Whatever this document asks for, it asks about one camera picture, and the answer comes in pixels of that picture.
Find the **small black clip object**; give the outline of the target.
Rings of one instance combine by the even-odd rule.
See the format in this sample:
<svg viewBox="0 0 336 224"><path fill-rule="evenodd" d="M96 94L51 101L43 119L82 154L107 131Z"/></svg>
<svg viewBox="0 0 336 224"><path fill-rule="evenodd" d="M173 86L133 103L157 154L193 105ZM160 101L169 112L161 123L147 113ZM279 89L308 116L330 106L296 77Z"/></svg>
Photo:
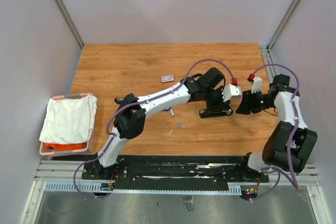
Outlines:
<svg viewBox="0 0 336 224"><path fill-rule="evenodd" d="M199 110L199 116L201 119L215 118L215 117L220 117L220 116L230 116L232 114L233 114L233 110L227 104Z"/></svg>

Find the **red white staple box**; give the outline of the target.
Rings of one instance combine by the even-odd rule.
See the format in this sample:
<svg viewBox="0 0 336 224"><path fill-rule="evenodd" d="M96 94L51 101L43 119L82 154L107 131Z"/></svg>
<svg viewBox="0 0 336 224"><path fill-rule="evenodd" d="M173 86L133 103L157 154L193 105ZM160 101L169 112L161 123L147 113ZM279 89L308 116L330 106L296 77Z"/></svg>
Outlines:
<svg viewBox="0 0 336 224"><path fill-rule="evenodd" d="M168 76L162 76L161 77L161 82L162 83L168 83L168 82L173 82L173 81L174 81L173 75L168 75Z"/></svg>

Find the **blue black stapler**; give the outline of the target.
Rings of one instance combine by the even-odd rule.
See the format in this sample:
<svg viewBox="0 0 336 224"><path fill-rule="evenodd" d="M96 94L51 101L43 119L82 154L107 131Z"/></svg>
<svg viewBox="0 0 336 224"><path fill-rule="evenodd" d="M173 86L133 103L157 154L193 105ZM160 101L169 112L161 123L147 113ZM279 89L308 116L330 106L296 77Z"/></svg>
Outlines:
<svg viewBox="0 0 336 224"><path fill-rule="evenodd" d="M125 104L127 104L127 103L134 103L134 101L130 101L130 102L129 101L125 101L124 98L115 98L114 101L115 101L116 104L119 104L119 105L121 105L123 103L125 103ZM166 109L163 109L163 111L169 112L169 111L172 111L172 108L168 107Z"/></svg>

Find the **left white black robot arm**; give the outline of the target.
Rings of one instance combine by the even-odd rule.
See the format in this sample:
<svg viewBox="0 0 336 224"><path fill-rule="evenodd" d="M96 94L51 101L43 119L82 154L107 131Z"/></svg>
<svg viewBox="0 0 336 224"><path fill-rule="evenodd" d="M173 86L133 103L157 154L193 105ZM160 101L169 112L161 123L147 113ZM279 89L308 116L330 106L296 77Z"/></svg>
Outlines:
<svg viewBox="0 0 336 224"><path fill-rule="evenodd" d="M201 118L232 115L230 101L223 100L224 86L218 85L221 81L225 81L225 76L212 67L205 74L192 75L151 95L126 95L107 125L109 138L97 153L95 175L102 180L108 179L112 175L112 165L116 163L126 143L143 132L145 120L169 107L204 101L206 108L199 111Z"/></svg>

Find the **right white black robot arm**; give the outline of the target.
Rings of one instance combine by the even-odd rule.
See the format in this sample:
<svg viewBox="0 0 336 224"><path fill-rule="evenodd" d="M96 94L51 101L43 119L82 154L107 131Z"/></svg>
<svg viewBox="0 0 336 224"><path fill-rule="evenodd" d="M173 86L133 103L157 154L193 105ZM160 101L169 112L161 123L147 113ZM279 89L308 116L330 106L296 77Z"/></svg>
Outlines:
<svg viewBox="0 0 336 224"><path fill-rule="evenodd" d="M248 163L238 168L238 177L250 182L257 175L256 167L276 166L290 171L288 158L291 158L293 172L298 174L305 167L317 141L317 133L308 129L299 108L300 94L289 86L290 77L276 75L267 93L261 92L262 79L250 74L251 89L244 91L237 114L250 115L274 108L278 124L266 142L262 153L249 154Z"/></svg>

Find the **pink plastic basket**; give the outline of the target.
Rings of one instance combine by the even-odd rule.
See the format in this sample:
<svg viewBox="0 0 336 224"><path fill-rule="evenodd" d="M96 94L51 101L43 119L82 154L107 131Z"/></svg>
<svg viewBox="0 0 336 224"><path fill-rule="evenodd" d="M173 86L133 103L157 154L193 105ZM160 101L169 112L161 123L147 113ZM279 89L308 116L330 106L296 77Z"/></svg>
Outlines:
<svg viewBox="0 0 336 224"><path fill-rule="evenodd" d="M60 99L65 99L65 98L79 99L89 94L92 94L92 93L59 95L59 96L52 97L52 99L55 99L55 100L60 100ZM83 153L87 153L91 151L92 141L93 141L93 133L91 135L90 140L82 144L61 145L61 144L48 144L48 143L40 142L39 153L42 156L65 156L65 155L71 155L71 154L83 154Z"/></svg>

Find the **white cloth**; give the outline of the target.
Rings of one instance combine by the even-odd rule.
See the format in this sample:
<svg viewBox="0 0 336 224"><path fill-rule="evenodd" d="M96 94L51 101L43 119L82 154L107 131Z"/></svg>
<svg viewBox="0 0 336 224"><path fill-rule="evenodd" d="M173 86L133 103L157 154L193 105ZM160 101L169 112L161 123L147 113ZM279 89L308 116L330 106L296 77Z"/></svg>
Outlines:
<svg viewBox="0 0 336 224"><path fill-rule="evenodd" d="M79 99L49 99L39 140L48 144L82 144L94 129L98 99L86 95Z"/></svg>

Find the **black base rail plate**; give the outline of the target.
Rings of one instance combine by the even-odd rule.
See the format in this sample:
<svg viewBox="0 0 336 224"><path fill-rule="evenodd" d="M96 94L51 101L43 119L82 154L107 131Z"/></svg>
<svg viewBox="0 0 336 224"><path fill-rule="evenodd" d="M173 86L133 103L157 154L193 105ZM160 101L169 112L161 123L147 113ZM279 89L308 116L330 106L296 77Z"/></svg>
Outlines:
<svg viewBox="0 0 336 224"><path fill-rule="evenodd" d="M267 183L269 178L247 168L244 156L120 155L117 162L102 168L94 161L85 164L82 178L132 181L185 181L197 185L204 181L229 183Z"/></svg>

